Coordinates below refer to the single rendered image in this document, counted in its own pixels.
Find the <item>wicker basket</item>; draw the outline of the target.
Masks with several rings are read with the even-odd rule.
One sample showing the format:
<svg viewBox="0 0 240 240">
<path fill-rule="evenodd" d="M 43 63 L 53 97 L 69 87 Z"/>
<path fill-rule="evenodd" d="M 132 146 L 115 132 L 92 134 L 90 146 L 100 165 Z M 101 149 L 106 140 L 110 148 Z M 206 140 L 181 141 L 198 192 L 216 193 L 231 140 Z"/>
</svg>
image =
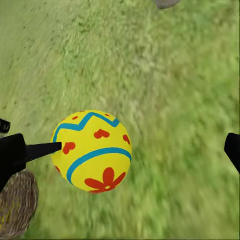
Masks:
<svg viewBox="0 0 240 240">
<path fill-rule="evenodd" d="M 13 173 L 0 192 L 0 240 L 16 240 L 26 232 L 37 207 L 38 185 L 33 171 Z"/>
</svg>

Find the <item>easter egg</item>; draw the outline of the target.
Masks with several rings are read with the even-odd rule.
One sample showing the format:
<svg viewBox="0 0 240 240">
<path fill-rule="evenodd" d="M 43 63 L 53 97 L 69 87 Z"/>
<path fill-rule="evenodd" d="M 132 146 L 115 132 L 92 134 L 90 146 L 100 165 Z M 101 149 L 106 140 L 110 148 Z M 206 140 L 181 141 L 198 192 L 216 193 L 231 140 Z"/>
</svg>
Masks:
<svg viewBox="0 0 240 240">
<path fill-rule="evenodd" d="M 51 143 L 61 149 L 51 153 L 54 165 L 75 187 L 93 193 L 109 192 L 127 176 L 132 144 L 124 125 L 102 111 L 80 111 L 55 128 Z"/>
</svg>

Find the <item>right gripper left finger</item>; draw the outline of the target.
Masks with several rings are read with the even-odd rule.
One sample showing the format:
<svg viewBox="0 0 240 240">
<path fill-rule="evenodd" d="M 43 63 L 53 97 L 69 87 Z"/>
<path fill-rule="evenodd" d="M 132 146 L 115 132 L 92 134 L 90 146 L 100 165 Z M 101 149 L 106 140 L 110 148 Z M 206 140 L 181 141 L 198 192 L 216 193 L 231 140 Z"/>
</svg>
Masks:
<svg viewBox="0 0 240 240">
<path fill-rule="evenodd" d="M 22 133 L 0 137 L 0 193 L 26 153 Z"/>
</svg>

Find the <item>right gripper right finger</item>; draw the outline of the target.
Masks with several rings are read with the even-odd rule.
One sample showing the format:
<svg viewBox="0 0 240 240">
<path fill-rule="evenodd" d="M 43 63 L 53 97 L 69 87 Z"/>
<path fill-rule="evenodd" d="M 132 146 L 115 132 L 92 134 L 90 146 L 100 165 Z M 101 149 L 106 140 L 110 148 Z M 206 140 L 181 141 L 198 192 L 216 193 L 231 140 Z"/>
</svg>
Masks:
<svg viewBox="0 0 240 240">
<path fill-rule="evenodd" d="M 240 134 L 230 132 L 227 135 L 224 151 L 240 173 Z"/>
</svg>

